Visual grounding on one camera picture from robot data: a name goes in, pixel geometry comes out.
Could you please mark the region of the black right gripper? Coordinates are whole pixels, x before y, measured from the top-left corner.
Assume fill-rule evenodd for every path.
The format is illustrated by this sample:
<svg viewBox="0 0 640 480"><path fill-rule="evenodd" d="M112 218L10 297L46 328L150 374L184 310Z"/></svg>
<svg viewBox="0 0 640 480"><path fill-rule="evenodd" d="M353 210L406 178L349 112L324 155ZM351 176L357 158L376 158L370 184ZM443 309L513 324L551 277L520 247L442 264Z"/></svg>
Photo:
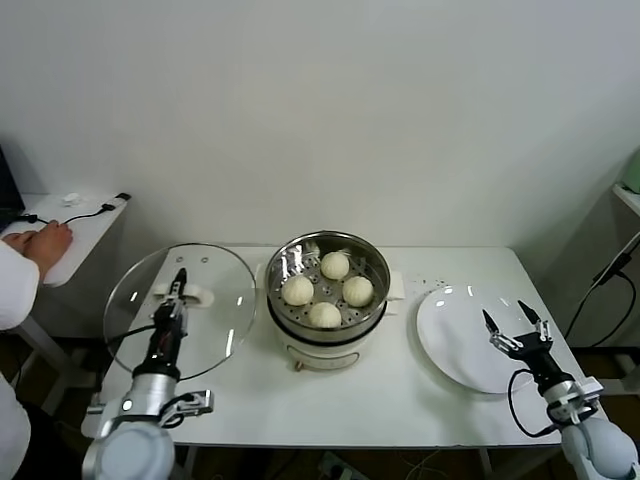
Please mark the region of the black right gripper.
<svg viewBox="0 0 640 480"><path fill-rule="evenodd" d="M563 371L551 355L551 334L549 322L522 300L517 301L526 319L534 327L534 331L514 338L504 335L486 311L482 310L486 329L490 335L490 343L503 353L515 353L516 359L524 362L531 371L538 388L552 388L563 382L574 381L575 378Z"/></svg>

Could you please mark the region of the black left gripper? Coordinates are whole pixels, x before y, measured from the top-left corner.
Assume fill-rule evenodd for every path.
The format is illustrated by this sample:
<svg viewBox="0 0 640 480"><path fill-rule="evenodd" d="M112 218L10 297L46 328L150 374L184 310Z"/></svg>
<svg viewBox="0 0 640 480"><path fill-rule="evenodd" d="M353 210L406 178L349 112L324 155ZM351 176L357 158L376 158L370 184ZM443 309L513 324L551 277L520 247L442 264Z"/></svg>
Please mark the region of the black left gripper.
<svg viewBox="0 0 640 480"><path fill-rule="evenodd" d="M149 359L167 368L177 367L181 342L187 335L186 285L187 270L180 268L163 296L163 303L153 314L155 330L150 338Z"/></svg>

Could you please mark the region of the person's bare hand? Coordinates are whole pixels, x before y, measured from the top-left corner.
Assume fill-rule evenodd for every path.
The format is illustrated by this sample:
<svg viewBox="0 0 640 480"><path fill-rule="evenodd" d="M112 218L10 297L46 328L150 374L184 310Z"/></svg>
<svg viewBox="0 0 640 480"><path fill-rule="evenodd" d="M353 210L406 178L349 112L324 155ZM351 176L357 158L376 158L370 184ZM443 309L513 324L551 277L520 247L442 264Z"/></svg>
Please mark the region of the person's bare hand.
<svg viewBox="0 0 640 480"><path fill-rule="evenodd" d="M2 241L19 254L23 254L35 231L11 233L2 238Z"/></svg>
<svg viewBox="0 0 640 480"><path fill-rule="evenodd" d="M40 231L33 233L27 241L23 255L35 263L40 281L61 260L73 240L73 233L67 224L51 222Z"/></svg>

